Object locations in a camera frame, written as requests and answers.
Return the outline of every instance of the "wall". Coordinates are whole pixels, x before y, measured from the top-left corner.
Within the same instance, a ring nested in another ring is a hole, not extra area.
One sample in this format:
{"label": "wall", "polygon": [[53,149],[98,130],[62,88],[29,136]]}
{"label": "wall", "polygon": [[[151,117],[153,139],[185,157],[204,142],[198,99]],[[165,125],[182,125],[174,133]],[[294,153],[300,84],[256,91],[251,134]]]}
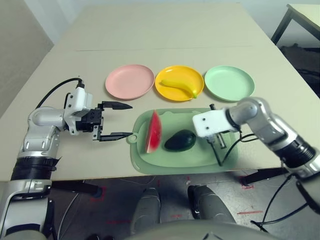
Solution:
{"label": "wall", "polygon": [[23,0],[0,0],[0,117],[52,46]]}
{"label": "wall", "polygon": [[[83,7],[100,4],[125,4],[136,2],[240,2],[262,30],[271,37],[291,4],[319,4],[319,0],[25,0],[49,38],[56,43],[63,32],[78,16]],[[278,46],[317,48],[319,41],[292,21],[280,39]]]}

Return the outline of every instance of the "red tape mark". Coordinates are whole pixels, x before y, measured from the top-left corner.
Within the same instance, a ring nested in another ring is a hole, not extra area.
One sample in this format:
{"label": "red tape mark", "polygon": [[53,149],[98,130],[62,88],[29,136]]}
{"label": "red tape mark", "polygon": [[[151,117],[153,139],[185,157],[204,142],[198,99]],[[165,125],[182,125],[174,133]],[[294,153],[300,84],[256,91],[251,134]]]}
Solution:
{"label": "red tape mark", "polygon": [[105,200],[107,188],[105,186],[102,186],[101,188],[102,188],[101,196],[98,198],[90,197],[90,202],[97,203],[97,202],[103,202]]}
{"label": "red tape mark", "polygon": [[254,189],[255,186],[254,186],[254,185],[251,185],[251,186],[241,185],[241,188],[242,188],[242,189]]}
{"label": "red tape mark", "polygon": [[242,188],[242,189],[245,189],[245,190],[246,190],[246,189],[254,189],[254,188],[255,188],[255,185],[252,184],[252,185],[250,185],[250,186],[245,186],[245,185],[241,184],[241,188]]}
{"label": "red tape mark", "polygon": [[112,224],[112,225],[115,225],[115,224],[129,224],[131,223],[130,220],[108,220],[105,222],[106,224]]}
{"label": "red tape mark", "polygon": [[260,213],[263,213],[263,211],[241,211],[241,212],[238,212],[237,214],[240,215],[240,214],[260,214]]}
{"label": "red tape mark", "polygon": [[182,214],[175,214],[175,215],[171,215],[171,218],[181,218]]}

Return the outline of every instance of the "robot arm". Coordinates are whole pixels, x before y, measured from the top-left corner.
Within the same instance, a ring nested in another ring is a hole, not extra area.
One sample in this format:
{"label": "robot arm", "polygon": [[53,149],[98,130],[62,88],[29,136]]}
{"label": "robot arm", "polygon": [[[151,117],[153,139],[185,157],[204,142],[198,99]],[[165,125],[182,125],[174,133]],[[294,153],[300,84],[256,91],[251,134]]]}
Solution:
{"label": "robot arm", "polygon": [[38,231],[48,237],[52,232],[54,205],[48,199],[59,159],[57,152],[60,132],[69,130],[73,136],[79,131],[92,133],[92,139],[114,141],[131,132],[102,135],[104,108],[114,110],[132,107],[113,101],[103,101],[91,109],[92,95],[80,82],[65,99],[64,109],[38,107],[28,116],[28,130],[19,150],[15,167],[0,200],[0,238],[21,231]]}
{"label": "robot arm", "polygon": [[193,117],[196,134],[212,139],[225,132],[237,132],[248,124],[285,168],[297,177],[297,187],[309,206],[320,214],[320,152],[311,147],[283,119],[273,114],[268,103],[246,97],[229,109],[211,110]]}

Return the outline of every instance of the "dark green avocado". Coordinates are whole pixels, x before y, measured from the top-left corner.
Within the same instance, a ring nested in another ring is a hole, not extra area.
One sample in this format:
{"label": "dark green avocado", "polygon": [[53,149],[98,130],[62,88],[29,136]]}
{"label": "dark green avocado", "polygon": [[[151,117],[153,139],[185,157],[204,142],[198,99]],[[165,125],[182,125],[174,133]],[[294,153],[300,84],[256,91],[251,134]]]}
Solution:
{"label": "dark green avocado", "polygon": [[173,152],[189,150],[196,143],[196,135],[187,129],[176,132],[164,144],[164,147]]}

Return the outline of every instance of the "plate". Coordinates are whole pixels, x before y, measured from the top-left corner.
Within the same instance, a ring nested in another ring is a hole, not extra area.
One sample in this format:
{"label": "plate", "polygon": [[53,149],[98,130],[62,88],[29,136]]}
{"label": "plate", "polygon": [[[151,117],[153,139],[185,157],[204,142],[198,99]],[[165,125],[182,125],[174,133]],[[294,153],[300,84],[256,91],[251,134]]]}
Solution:
{"label": "plate", "polygon": [[255,91],[255,82],[245,71],[234,66],[216,66],[208,70],[204,82],[216,97],[236,102]]}
{"label": "plate", "polygon": [[190,93],[175,87],[162,85],[164,79],[183,79],[194,84],[199,95],[204,89],[205,82],[202,75],[189,66],[174,65],[161,70],[155,78],[155,88],[163,97],[173,101],[188,101],[193,99]]}
{"label": "plate", "polygon": [[155,75],[146,66],[125,65],[113,70],[105,80],[106,90],[118,99],[137,99],[154,85]]}

